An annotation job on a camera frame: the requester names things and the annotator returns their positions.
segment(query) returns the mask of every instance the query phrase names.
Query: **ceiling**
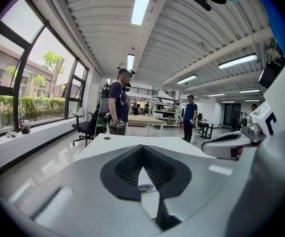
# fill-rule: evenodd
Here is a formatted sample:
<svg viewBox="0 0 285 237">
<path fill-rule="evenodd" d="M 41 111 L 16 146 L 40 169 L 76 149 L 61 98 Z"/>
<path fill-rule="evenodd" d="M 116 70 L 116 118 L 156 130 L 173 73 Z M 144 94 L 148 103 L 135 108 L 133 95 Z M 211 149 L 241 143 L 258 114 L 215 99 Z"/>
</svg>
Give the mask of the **ceiling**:
<svg viewBox="0 0 285 237">
<path fill-rule="evenodd" d="M 142 26 L 130 23 L 135 0 L 64 1 L 104 77 L 114 77 L 119 64 L 126 67 L 132 53 L 139 82 L 199 97 L 225 92 L 223 100 L 244 97 L 239 89 L 264 93 L 258 78 L 273 34 L 259 0 L 208 2 L 209 12 L 193 0 L 150 0 Z M 223 70 L 217 66 L 250 53 L 259 60 Z M 197 78 L 188 84 L 176 84 L 193 74 Z M 261 99 L 262 93 L 249 96 Z"/>
</svg>

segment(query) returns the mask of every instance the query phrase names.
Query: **gray floor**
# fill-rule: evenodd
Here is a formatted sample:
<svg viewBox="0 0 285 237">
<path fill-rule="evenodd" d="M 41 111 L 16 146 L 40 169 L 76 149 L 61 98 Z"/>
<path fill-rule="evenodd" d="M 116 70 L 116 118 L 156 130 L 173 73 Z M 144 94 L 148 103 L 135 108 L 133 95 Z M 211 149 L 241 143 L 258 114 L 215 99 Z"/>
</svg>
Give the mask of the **gray floor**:
<svg viewBox="0 0 285 237">
<path fill-rule="evenodd" d="M 129 126 L 126 135 L 145 136 L 145 132 L 146 128 Z M 229 132 L 228 129 L 216 128 L 212 132 L 212 138 L 227 132 Z M 159 130 L 150 128 L 148 135 L 158 136 Z M 182 128 L 165 127 L 162 136 L 182 138 L 184 137 L 184 131 Z M 72 163 L 85 148 L 85 141 L 76 142 L 75 146 L 72 145 L 72 141 L 78 139 L 78 137 L 79 134 L 73 132 L 28 157 L 1 175 L 0 198 L 19 204 L 39 184 Z M 191 144 L 200 148 L 204 141 L 206 140 L 201 138 L 200 134 L 193 132 Z"/>
</svg>

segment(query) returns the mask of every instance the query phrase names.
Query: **metal shelving unit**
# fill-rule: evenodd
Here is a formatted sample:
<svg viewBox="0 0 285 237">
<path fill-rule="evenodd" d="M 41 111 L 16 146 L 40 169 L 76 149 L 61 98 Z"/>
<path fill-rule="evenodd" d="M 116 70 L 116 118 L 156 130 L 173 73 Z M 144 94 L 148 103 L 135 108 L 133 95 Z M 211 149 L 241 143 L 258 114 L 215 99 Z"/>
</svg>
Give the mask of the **metal shelving unit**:
<svg viewBox="0 0 285 237">
<path fill-rule="evenodd" d="M 159 103 L 157 102 L 158 99 L 161 99 L 163 101 L 163 103 Z M 169 123 L 169 124 L 165 124 L 164 126 L 171 126 L 171 127 L 178 127 L 180 125 L 180 112 L 178 111 L 178 109 L 181 107 L 181 101 L 177 100 L 177 99 L 170 99 L 170 98 L 165 98 L 165 97 L 159 97 L 159 96 L 152 96 L 151 98 L 151 103 L 150 103 L 150 110 L 149 110 L 149 114 L 156 118 L 156 119 L 161 119 L 161 120 L 174 120 L 175 122 Z M 171 107 L 173 108 L 173 111 L 166 111 L 166 110 L 157 110 L 157 106 L 158 105 L 162 105 L 164 108 L 165 107 Z M 168 113 L 170 114 L 170 116 L 173 116 L 172 118 L 168 118 L 168 117 L 156 117 L 154 114 L 155 112 L 157 113 Z"/>
</svg>

